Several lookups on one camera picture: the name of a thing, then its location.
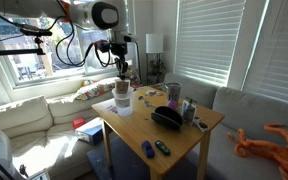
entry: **cup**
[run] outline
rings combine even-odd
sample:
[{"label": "cup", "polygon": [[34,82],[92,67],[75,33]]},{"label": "cup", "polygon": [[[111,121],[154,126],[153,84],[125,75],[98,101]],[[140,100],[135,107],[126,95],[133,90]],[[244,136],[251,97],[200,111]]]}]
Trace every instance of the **cup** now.
[{"label": "cup", "polygon": [[125,94],[117,94],[116,88],[112,89],[114,96],[117,114],[120,116],[129,116],[133,112],[133,91],[134,88],[128,87]]},{"label": "cup", "polygon": [[180,92],[182,88],[181,83],[167,83],[166,85],[166,93],[168,103],[175,103],[176,107],[178,105],[178,100],[180,99]]}]

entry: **stuffed toy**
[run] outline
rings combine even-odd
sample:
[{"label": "stuffed toy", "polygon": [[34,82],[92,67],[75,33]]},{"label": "stuffed toy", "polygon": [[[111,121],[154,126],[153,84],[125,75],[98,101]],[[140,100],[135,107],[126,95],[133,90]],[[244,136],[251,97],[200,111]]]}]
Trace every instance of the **stuffed toy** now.
[{"label": "stuffed toy", "polygon": [[[270,123],[265,125],[264,129],[281,134],[288,144],[288,131],[278,128],[279,126],[283,126],[283,124]],[[284,147],[268,141],[246,139],[243,129],[239,129],[237,133],[239,140],[236,140],[231,133],[228,133],[228,137],[237,143],[234,151],[238,156],[246,157],[246,150],[248,150],[258,156],[273,159],[280,164],[279,170],[282,178],[288,180],[288,145]]]}]

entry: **black bowl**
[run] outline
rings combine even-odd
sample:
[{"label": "black bowl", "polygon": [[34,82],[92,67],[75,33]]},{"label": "black bowl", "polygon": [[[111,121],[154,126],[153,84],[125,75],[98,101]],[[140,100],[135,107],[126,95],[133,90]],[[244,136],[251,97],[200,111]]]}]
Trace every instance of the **black bowl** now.
[{"label": "black bowl", "polygon": [[151,118],[168,128],[178,130],[182,127],[183,118],[175,110],[167,106],[159,106],[155,109],[155,112],[151,113]]}]

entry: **table leg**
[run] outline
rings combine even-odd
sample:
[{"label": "table leg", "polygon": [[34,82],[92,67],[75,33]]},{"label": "table leg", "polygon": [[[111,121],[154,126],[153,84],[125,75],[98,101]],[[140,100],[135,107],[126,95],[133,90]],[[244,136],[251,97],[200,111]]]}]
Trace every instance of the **table leg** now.
[{"label": "table leg", "polygon": [[201,140],[200,155],[198,161],[197,179],[203,180],[206,173],[208,147],[210,144],[211,132],[207,132]]},{"label": "table leg", "polygon": [[162,175],[157,174],[154,169],[150,168],[151,180],[162,180]]},{"label": "table leg", "polygon": [[110,127],[106,124],[103,120],[102,124],[103,129],[103,138],[105,144],[105,151],[106,151],[106,159],[108,166],[112,166],[112,157],[111,157],[111,143],[110,143]]}]

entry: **lamp shade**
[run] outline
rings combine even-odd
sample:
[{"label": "lamp shade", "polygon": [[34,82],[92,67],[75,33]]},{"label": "lamp shade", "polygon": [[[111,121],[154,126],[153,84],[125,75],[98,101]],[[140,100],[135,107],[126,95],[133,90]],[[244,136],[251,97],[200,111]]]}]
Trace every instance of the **lamp shade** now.
[{"label": "lamp shade", "polygon": [[146,53],[163,53],[162,34],[146,34]]}]

